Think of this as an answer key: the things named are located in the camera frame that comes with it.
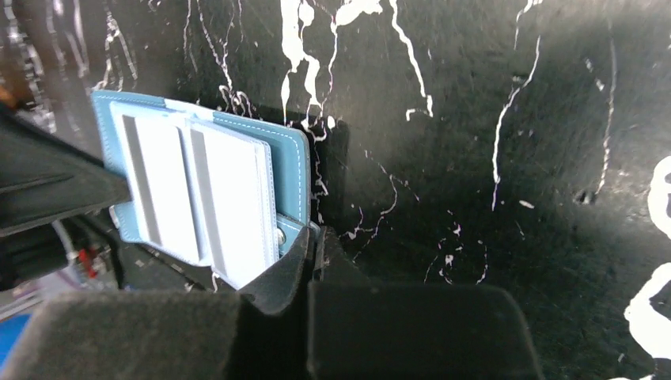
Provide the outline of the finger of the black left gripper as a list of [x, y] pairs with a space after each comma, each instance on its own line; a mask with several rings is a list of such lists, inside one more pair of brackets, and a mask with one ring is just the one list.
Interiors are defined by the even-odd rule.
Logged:
[[1, 235], [100, 210], [131, 198], [103, 162], [1, 109]]

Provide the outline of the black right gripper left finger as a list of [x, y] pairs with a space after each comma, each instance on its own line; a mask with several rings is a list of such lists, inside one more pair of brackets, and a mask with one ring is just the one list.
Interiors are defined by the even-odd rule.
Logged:
[[303, 379], [314, 236], [239, 291], [70, 292], [38, 308], [4, 379]]

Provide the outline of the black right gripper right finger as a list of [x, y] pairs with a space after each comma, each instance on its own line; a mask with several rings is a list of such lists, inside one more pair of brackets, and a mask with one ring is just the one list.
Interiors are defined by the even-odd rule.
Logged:
[[524, 315], [500, 288], [373, 281], [330, 228], [317, 241], [313, 274], [313, 379], [543, 378]]

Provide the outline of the white magnetic stripe card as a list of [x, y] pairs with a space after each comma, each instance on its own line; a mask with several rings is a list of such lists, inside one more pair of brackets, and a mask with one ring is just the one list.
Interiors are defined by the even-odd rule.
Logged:
[[123, 239], [202, 265], [179, 122], [120, 101], [110, 111], [132, 197], [116, 212]]

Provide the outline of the white card grey stripe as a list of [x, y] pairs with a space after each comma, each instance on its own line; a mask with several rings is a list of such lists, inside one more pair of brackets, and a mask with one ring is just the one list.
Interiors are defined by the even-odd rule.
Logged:
[[238, 290], [279, 258], [271, 148], [203, 120], [185, 125], [211, 267]]

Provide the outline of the blue leather card holder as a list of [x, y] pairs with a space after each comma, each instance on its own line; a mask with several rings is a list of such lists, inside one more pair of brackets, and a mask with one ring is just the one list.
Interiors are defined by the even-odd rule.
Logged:
[[[196, 233], [199, 238], [199, 252], [203, 262], [198, 267], [209, 268], [216, 277], [224, 280], [211, 267], [211, 260], [207, 252], [207, 237], [200, 222], [199, 197], [195, 190], [195, 178], [191, 169], [193, 158], [188, 142], [188, 128], [185, 125], [187, 120], [195, 119], [213, 123], [231, 131], [264, 141], [271, 148], [276, 233], [279, 240], [279, 258], [276, 262], [289, 252], [300, 230], [309, 225], [310, 156], [309, 143], [302, 132], [261, 120], [215, 111], [196, 104], [139, 93], [97, 90], [92, 93], [91, 101], [97, 116], [104, 166], [111, 172], [123, 176], [127, 180], [127, 183], [128, 179], [123, 167], [119, 138], [113, 125], [110, 104], [113, 101], [120, 101], [124, 104], [157, 109], [168, 113], [169, 116], [179, 122], [191, 205], [195, 215]], [[119, 223], [119, 232], [122, 239], [119, 217], [116, 212], [120, 207], [129, 206], [131, 201], [132, 197], [129, 201], [117, 204], [114, 207], [114, 214]]]

